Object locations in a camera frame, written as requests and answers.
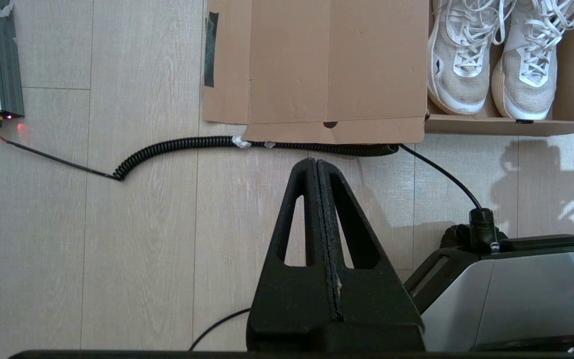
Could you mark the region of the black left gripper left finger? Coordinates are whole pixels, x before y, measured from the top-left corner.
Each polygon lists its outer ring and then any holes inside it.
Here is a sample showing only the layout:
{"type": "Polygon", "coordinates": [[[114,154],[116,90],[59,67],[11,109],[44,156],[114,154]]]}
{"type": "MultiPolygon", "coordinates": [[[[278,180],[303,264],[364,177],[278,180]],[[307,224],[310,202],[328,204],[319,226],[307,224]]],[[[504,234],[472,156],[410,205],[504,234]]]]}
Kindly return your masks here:
{"type": "Polygon", "coordinates": [[[338,227],[330,223],[322,162],[293,166],[247,321],[251,352],[319,351],[314,333],[341,322],[338,227]],[[285,263],[295,205],[304,204],[305,266],[285,263]]]}

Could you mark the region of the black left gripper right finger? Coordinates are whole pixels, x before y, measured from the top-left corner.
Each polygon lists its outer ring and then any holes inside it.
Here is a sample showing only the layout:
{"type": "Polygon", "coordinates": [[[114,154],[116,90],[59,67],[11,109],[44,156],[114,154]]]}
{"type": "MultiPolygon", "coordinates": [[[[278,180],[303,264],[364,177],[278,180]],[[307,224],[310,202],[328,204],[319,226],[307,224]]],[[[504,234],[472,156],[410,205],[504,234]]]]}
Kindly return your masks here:
{"type": "Polygon", "coordinates": [[[424,324],[341,171],[317,161],[328,321],[324,352],[424,352],[424,324]]]}

